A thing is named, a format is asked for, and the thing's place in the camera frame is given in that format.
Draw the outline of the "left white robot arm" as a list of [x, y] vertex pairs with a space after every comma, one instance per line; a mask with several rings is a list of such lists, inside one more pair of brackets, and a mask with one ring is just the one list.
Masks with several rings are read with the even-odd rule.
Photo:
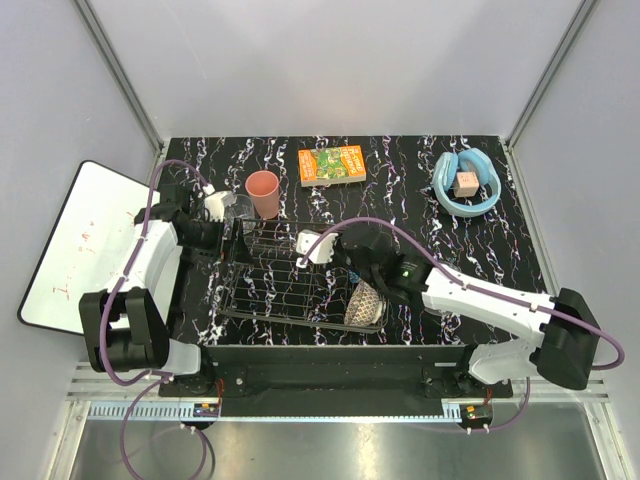
[[215, 386], [200, 347], [171, 338], [169, 305], [183, 253], [220, 258], [226, 228], [248, 209], [247, 198], [207, 185], [200, 209], [188, 190], [172, 186], [150, 193], [134, 218], [134, 234], [119, 271], [102, 290], [84, 294], [79, 313], [89, 362], [111, 377], [134, 371], [181, 377], [196, 396]]

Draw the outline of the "clear drinking glass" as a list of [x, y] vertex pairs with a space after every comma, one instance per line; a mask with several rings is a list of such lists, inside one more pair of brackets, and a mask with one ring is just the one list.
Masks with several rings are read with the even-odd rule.
[[229, 222], [235, 219], [255, 219], [255, 210], [251, 199], [243, 194], [233, 194], [225, 204], [224, 218]]

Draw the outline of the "orange green book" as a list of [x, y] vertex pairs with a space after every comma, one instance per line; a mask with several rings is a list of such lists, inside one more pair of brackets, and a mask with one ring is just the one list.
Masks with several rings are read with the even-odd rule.
[[350, 184], [367, 177], [359, 145], [299, 150], [298, 162], [302, 187]]

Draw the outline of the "pink plastic cup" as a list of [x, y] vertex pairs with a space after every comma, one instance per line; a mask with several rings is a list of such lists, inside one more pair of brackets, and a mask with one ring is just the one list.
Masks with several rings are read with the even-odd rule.
[[271, 171], [252, 173], [245, 182], [245, 189], [262, 219], [273, 219], [279, 212], [279, 178]]

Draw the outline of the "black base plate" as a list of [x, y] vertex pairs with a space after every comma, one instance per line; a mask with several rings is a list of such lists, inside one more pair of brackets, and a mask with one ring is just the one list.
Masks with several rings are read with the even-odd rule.
[[442, 400], [508, 399], [463, 372], [462, 346], [215, 346], [210, 381], [223, 384], [224, 419], [416, 418]]

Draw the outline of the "white board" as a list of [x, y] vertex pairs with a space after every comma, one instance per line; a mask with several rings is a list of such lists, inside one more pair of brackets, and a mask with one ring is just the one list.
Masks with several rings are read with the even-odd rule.
[[149, 187], [97, 162], [81, 162], [18, 308], [21, 323], [81, 335], [79, 301], [127, 259], [134, 217]]

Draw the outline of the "brown patterned ceramic bowl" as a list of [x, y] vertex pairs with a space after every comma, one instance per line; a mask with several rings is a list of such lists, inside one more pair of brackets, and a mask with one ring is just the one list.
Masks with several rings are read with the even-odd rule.
[[360, 281], [353, 291], [344, 315], [344, 324], [350, 326], [375, 325], [382, 317], [384, 301], [369, 284]]

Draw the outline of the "light blue headphones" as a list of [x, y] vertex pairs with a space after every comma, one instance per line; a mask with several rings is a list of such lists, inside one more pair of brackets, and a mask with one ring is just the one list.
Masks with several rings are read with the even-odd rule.
[[[501, 196], [501, 182], [491, 159], [478, 148], [442, 153], [434, 167], [431, 184], [441, 207], [450, 215], [462, 218], [486, 214]], [[486, 200], [473, 205], [460, 202], [460, 199], [474, 197], [481, 187], [489, 189]]]

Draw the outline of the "blue patterned ceramic bowl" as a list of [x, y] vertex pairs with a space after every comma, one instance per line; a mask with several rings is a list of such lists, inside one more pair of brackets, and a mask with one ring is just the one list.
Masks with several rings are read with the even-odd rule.
[[360, 275], [353, 270], [348, 271], [348, 278], [352, 283], [358, 283], [360, 281]]

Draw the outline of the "clear glass bowl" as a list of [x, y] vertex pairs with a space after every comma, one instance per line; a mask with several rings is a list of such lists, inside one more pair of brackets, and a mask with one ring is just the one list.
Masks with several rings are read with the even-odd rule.
[[432, 270], [432, 269], [438, 269], [438, 270], [442, 270], [442, 269], [448, 269], [451, 270], [453, 272], [460, 272], [460, 268], [457, 267], [456, 265], [453, 265], [449, 262], [445, 262], [445, 261], [430, 261], [430, 260], [426, 260], [425, 263], [427, 264], [427, 269], [428, 270]]

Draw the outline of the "pink dice cube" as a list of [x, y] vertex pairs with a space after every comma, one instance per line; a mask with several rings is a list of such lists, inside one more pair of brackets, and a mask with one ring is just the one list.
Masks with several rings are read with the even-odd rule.
[[455, 198], [471, 198], [480, 188], [480, 182], [475, 172], [457, 172], [452, 184]]

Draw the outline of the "black wire dish rack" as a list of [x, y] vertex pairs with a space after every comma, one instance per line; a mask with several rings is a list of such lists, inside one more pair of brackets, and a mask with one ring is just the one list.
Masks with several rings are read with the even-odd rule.
[[253, 256], [253, 265], [220, 264], [217, 312], [234, 318], [286, 323], [296, 326], [374, 333], [386, 326], [390, 305], [384, 300], [381, 319], [371, 326], [344, 324], [349, 299], [357, 283], [351, 270], [332, 260], [326, 265], [296, 265], [298, 234], [302, 230], [322, 233], [323, 223], [291, 220], [244, 220], [242, 238]]

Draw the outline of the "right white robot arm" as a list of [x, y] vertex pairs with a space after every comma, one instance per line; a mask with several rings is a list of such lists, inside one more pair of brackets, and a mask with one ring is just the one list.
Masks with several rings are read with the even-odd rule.
[[466, 347], [453, 374], [463, 395], [533, 374], [565, 389], [586, 388], [599, 325], [580, 293], [523, 292], [435, 266], [418, 252], [396, 250], [390, 234], [366, 223], [343, 230], [337, 247], [367, 286], [414, 315], [452, 313], [513, 334], [510, 341]]

